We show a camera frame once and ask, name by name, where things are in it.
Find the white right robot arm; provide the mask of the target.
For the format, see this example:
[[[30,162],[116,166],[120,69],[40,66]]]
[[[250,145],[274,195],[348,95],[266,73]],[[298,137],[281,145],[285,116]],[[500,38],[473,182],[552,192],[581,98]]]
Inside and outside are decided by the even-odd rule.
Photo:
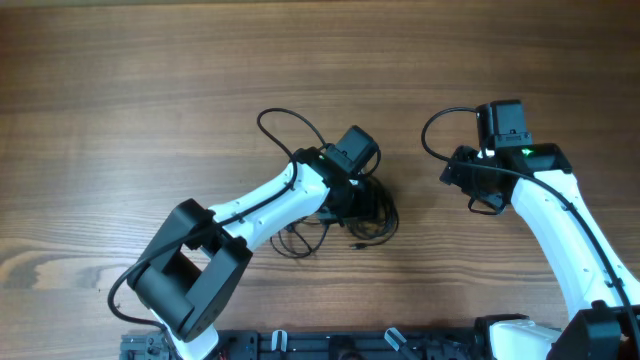
[[[489,358],[638,358],[639,282],[590,214],[560,147],[534,143],[518,100],[472,112],[479,146],[458,147],[440,179],[487,215],[513,207],[551,266],[570,319],[562,330],[516,315],[487,320]]]

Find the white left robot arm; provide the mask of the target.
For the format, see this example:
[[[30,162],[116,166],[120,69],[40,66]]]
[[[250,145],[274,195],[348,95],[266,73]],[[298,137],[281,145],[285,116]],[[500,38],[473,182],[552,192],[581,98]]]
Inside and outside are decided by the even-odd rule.
[[[351,127],[335,144],[300,149],[274,179],[224,204],[176,206],[127,275],[128,286],[168,332],[180,359],[212,355],[213,323],[254,253],[278,231],[316,216],[323,227],[369,220],[377,207],[362,172],[377,143]]]

